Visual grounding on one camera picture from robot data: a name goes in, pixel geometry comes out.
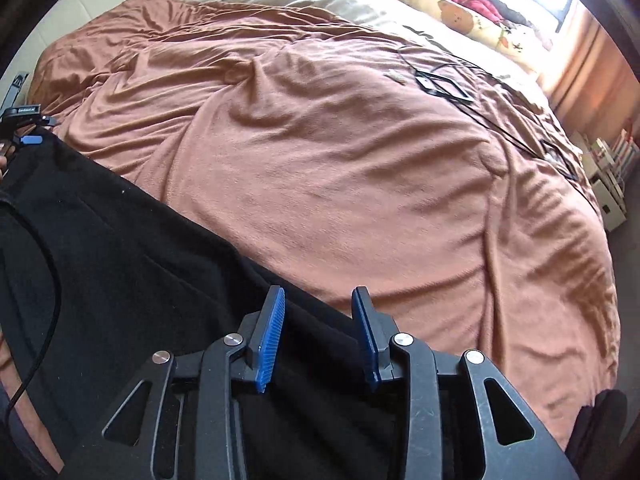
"red clothing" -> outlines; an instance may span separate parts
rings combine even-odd
[[[467,9],[474,10],[478,14],[484,16],[494,23],[501,23],[503,17],[489,0],[451,0],[456,4],[460,4]]]

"orange curtain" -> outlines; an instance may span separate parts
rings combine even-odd
[[[568,135],[611,141],[640,112],[640,83],[613,40],[577,0],[538,78]]]

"pink blanket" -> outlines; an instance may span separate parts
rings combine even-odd
[[[577,184],[420,90],[405,44],[320,9],[127,0],[44,52],[31,100],[73,148],[335,308],[367,285],[434,349],[481,349],[565,446],[618,366],[598,206],[550,113],[482,71],[439,72],[540,157],[538,139],[559,146]]]

